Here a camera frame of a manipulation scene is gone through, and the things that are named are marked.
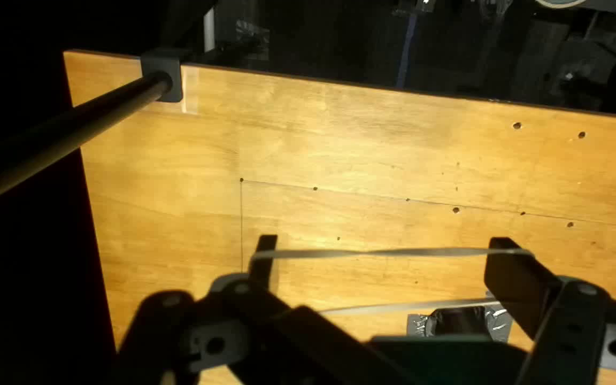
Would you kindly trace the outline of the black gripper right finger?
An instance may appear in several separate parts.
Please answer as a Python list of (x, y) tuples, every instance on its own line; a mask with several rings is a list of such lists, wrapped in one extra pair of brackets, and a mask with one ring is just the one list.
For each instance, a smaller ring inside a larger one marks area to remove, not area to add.
[(484, 270), (488, 291), (534, 335), (560, 291), (560, 281), (512, 237), (493, 237)]

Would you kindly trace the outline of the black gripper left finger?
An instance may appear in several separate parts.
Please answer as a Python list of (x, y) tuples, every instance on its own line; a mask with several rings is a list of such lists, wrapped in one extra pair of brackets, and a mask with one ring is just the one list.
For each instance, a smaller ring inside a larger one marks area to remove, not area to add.
[(273, 270), (271, 252), (276, 250), (276, 244), (279, 244), (276, 235), (262, 235), (249, 262), (251, 279), (263, 288), (271, 287), (271, 270)]

